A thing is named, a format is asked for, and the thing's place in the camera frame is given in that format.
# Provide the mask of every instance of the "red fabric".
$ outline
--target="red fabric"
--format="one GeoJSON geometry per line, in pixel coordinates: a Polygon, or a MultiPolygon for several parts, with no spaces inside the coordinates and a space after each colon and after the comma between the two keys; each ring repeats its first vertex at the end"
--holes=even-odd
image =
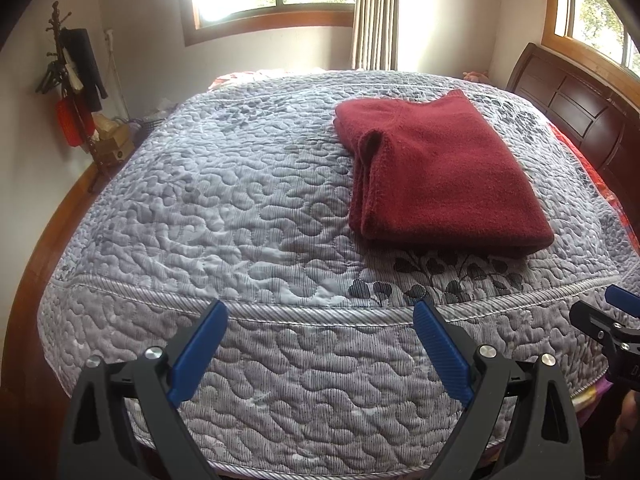
{"type": "Polygon", "coordinates": [[[66,142],[71,147],[84,143],[82,132],[78,130],[78,116],[84,126],[84,134],[90,137],[95,131],[94,117],[87,108],[82,95],[66,96],[56,104],[58,124],[65,134],[66,142]]]}
{"type": "Polygon", "coordinates": [[[65,134],[66,142],[69,146],[76,147],[82,144],[82,134],[78,131],[76,123],[76,108],[74,107],[73,98],[67,96],[62,98],[56,104],[56,114],[58,116],[58,124],[65,134]]]}
{"type": "Polygon", "coordinates": [[[625,211],[622,209],[622,204],[618,197],[609,189],[607,184],[604,183],[602,177],[598,174],[595,168],[591,165],[591,163],[585,158],[582,152],[575,147],[574,143],[572,143],[564,133],[562,133],[555,124],[549,123],[549,127],[551,131],[554,133],[556,138],[561,142],[564,142],[565,145],[573,152],[576,158],[582,164],[584,170],[589,175],[591,181],[594,186],[598,189],[600,195],[609,202],[609,205],[615,209],[616,213],[618,213],[618,217],[622,222],[623,227],[625,228],[626,234],[629,236],[629,240],[631,241],[631,245],[636,250],[636,253],[640,254],[640,242],[638,242],[638,237],[634,233],[633,228],[631,227],[631,222],[629,218],[626,216],[625,211]]]}
{"type": "Polygon", "coordinates": [[[553,243],[527,177],[460,90],[430,103],[350,100],[335,113],[354,154],[349,226],[364,238],[512,258],[553,243]]]}

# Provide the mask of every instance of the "curtain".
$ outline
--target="curtain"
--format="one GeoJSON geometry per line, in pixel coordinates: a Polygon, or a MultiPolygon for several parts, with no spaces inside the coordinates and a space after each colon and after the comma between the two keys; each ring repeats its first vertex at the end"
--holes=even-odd
{"type": "Polygon", "coordinates": [[[398,68],[398,0],[356,0],[351,67],[398,68]]]}

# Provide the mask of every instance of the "cardboard box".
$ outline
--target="cardboard box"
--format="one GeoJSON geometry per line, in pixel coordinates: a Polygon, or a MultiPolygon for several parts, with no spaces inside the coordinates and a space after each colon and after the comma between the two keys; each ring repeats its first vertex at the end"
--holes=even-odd
{"type": "Polygon", "coordinates": [[[130,139],[127,139],[126,142],[116,150],[99,155],[98,160],[107,166],[113,166],[114,164],[118,164],[123,160],[126,160],[126,158],[131,155],[135,149],[136,147],[133,145],[133,142],[130,139]]]}
{"type": "Polygon", "coordinates": [[[131,130],[128,124],[118,126],[110,132],[110,137],[105,140],[99,140],[95,143],[95,151],[98,155],[106,155],[114,152],[124,146],[124,143],[131,139],[131,130]]]}
{"type": "Polygon", "coordinates": [[[112,121],[100,113],[92,115],[94,116],[95,129],[98,131],[101,140],[109,139],[111,137],[110,133],[120,126],[119,122],[112,121]]]}

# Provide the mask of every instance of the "white wall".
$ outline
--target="white wall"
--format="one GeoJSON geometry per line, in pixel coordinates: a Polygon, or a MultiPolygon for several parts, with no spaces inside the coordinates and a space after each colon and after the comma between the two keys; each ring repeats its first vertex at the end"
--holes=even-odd
{"type": "MultiPolygon", "coordinates": [[[[90,158],[66,145],[56,123],[56,92],[34,91],[53,51],[44,29],[55,0],[33,0],[0,51],[0,359],[15,291],[36,241],[90,158]]],[[[73,15],[68,28],[87,28],[102,73],[108,63],[98,0],[59,0],[73,15]]],[[[105,111],[113,112],[110,102],[105,111]]]]}
{"type": "Polygon", "coordinates": [[[184,46],[178,0],[100,0],[132,116],[161,98],[180,102],[219,75],[261,68],[350,66],[351,27],[262,30],[184,46]]]}
{"type": "Polygon", "coordinates": [[[462,77],[489,69],[500,0],[399,0],[400,70],[462,77]]]}
{"type": "Polygon", "coordinates": [[[489,77],[504,88],[527,43],[540,44],[546,0],[502,0],[489,77]]]}

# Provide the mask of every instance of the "red bag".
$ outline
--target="red bag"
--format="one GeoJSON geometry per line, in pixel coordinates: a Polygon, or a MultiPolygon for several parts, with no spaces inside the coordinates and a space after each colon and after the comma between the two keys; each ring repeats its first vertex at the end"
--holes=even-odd
{"type": "Polygon", "coordinates": [[[84,143],[82,132],[79,131],[78,114],[84,133],[87,137],[93,135],[95,131],[94,117],[82,100],[82,96],[66,96],[56,104],[56,115],[58,124],[65,134],[66,142],[72,148],[81,146],[84,143]]]}

